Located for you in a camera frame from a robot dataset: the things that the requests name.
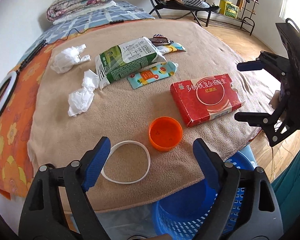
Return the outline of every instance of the orange floral fabric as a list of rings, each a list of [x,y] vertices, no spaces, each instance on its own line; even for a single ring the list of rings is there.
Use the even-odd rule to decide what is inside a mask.
[[[104,25],[87,32],[108,27]],[[80,34],[75,33],[68,39]],[[36,96],[54,47],[64,41],[47,45],[20,72],[16,88],[0,117],[0,190],[25,197],[34,177],[34,170],[27,152]]]

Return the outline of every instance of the yellow box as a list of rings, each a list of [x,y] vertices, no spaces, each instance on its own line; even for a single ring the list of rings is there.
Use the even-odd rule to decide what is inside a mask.
[[[239,7],[226,0],[220,0],[220,14],[236,19]]]

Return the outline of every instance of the blue gripper pad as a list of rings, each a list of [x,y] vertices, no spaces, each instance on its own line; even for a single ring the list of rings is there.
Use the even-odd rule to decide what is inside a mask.
[[[237,64],[239,71],[261,70],[265,65],[260,60],[241,62]]]
[[[111,143],[109,138],[102,137],[95,148],[89,151],[92,155],[94,154],[94,156],[92,156],[92,160],[85,170],[85,179],[81,184],[83,192],[87,192],[89,188],[93,187],[96,184],[100,172],[106,163],[106,160],[110,153],[110,149]]]
[[[219,192],[221,190],[221,185],[219,183],[219,173],[218,173],[218,170],[216,169],[216,167],[214,166],[214,164],[215,163],[220,164],[220,161],[222,163],[223,163],[223,161],[220,159],[218,154],[212,153],[212,154],[216,155],[216,156],[212,155],[212,157],[214,157],[214,159],[215,159],[215,162],[213,163],[213,160],[210,159],[206,149],[204,148],[204,146],[202,145],[201,142],[203,142],[203,140],[201,138],[198,138],[193,142],[194,157],[196,158],[196,160],[200,166],[200,169],[201,169],[202,173],[204,174],[205,179],[207,180],[209,187],[211,187],[211,188],[215,189],[217,192]]]

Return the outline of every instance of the barcode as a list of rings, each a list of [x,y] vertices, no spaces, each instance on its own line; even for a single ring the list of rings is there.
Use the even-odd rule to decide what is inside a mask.
[[[216,118],[218,118],[218,117],[220,117],[220,116],[223,116],[223,115],[225,115],[225,114],[228,114],[228,111],[227,111],[227,112],[224,112],[224,113],[221,113],[221,114],[217,114],[217,115],[214,117],[214,119],[216,119]]]
[[[98,71],[99,79],[100,80],[104,79],[104,77],[106,76],[106,70],[105,70],[105,68],[104,68],[104,66],[103,66],[102,63],[100,63],[97,71]]]

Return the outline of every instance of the white tissue paper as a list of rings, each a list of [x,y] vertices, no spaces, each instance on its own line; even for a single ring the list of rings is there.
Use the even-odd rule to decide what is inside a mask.
[[[80,57],[80,53],[82,53],[85,48],[86,45],[83,44],[78,47],[64,49],[62,52],[56,55],[51,68],[58,74],[66,73],[67,71],[72,69],[74,65],[80,64],[85,61],[90,61],[90,55]]]
[[[89,109],[94,93],[93,91],[99,87],[99,77],[93,71],[84,72],[82,80],[82,88],[69,94],[69,116],[77,116],[77,114],[85,113]]]

